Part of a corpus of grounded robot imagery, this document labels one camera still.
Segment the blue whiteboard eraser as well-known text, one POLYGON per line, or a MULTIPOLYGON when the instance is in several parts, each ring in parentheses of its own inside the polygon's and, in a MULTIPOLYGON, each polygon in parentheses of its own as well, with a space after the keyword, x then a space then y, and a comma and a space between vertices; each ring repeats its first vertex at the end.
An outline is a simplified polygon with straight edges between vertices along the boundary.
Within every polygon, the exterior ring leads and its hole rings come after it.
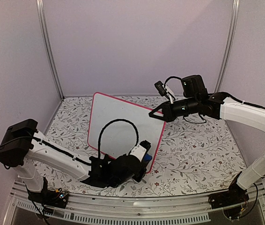
POLYGON ((152 160, 152 156, 149 155, 149 154, 146 154, 146 155, 144 156, 143 160, 144 160, 145 162, 149 162, 149 161, 152 160))

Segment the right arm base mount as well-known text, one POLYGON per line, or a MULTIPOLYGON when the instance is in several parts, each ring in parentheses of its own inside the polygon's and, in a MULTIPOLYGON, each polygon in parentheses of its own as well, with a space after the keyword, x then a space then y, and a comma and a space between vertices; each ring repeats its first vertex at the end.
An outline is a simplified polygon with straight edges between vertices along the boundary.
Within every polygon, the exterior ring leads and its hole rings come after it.
POLYGON ((237 220, 247 209, 249 196, 246 191, 223 191, 208 196, 212 209, 223 209, 227 219, 237 220))

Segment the pink framed whiteboard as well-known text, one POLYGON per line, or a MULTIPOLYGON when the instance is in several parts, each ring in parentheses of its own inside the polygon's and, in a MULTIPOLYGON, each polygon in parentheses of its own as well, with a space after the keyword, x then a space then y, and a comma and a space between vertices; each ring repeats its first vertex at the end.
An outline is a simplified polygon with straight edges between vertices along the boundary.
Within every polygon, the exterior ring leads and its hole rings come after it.
MULTIPOLYGON (((112 120, 126 119, 132 122, 139 133, 139 141, 151 143, 148 154, 152 160, 147 165, 150 173, 162 139, 166 122, 149 117, 151 108, 118 97, 96 92, 93 95, 88 128, 88 145, 98 150, 98 138, 102 128, 112 120)), ((128 153, 136 144, 136 132, 129 123, 119 121, 109 125, 103 132, 100 151, 112 158, 128 153)))

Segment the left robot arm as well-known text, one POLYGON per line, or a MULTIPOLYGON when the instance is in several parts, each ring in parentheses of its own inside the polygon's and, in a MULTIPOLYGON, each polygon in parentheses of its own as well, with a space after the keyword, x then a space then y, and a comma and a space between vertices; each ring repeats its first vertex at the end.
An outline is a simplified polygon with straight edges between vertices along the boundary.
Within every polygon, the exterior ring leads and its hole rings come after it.
POLYGON ((65 208, 68 191, 50 190, 48 181, 34 166, 42 162, 69 174, 83 184, 96 188, 116 188, 129 179, 140 182, 147 172, 152 156, 148 154, 150 142, 136 140, 134 147, 126 154, 111 158, 84 156, 74 153, 50 141, 37 129, 37 121, 27 119, 11 125, 0 144, 0 162, 6 169, 14 168, 28 192, 28 199, 34 203, 65 208))

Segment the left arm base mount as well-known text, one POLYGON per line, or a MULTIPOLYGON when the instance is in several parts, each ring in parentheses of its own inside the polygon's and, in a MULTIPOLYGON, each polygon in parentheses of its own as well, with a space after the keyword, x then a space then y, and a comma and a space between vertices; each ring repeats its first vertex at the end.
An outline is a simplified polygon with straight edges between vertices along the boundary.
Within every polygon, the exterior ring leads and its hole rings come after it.
POLYGON ((68 203, 69 192, 58 189, 58 191, 44 189, 41 192, 32 192, 27 189, 28 199, 45 206, 65 209, 68 203))

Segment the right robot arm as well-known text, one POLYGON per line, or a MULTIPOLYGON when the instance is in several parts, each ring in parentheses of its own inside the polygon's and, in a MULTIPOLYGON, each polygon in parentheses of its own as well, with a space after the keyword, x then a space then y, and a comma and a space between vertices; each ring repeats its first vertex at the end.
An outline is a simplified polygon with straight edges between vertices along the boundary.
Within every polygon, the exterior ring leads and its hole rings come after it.
POLYGON ((234 177, 226 191, 209 195, 208 201, 213 209, 247 201, 247 190, 265 177, 265 107, 223 91, 209 93, 201 75, 171 76, 164 82, 157 81, 154 86, 167 101, 149 113, 152 118, 173 122, 178 117, 198 114, 239 124, 245 129, 241 134, 250 137, 250 141, 245 141, 235 131, 233 137, 241 148, 247 168, 234 177))

